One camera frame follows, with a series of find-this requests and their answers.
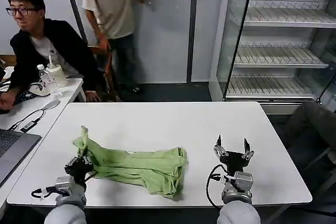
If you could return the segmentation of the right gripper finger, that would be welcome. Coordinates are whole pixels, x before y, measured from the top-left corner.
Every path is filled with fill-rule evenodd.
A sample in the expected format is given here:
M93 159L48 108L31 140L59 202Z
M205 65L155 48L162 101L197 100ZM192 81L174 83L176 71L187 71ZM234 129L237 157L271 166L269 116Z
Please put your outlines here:
M216 143L214 145L214 152L215 152L215 155L218 158L221 158L221 157L224 157L224 156L228 156L228 152L222 146L221 135L219 135L218 139L216 140Z
M248 143L246 138L244 138L244 150L245 153L242 155L242 158L251 159L254 155L254 151L251 149L250 144Z

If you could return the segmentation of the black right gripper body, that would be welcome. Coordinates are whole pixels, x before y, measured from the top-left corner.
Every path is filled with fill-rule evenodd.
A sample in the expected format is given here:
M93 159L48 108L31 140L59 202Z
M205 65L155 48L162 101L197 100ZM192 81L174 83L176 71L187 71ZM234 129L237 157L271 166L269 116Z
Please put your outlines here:
M221 155L220 162L226 165L228 173L243 172L244 167L247 167L249 160L243 158L243 153L228 152L228 155Z

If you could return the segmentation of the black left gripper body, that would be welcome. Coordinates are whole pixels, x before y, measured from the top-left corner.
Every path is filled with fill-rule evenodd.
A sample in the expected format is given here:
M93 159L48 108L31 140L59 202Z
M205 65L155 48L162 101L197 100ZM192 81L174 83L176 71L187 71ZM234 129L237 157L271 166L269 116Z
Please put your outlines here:
M93 171L92 166L86 166L83 157L76 156L65 165L65 172L72 176L75 181L85 181L86 175Z

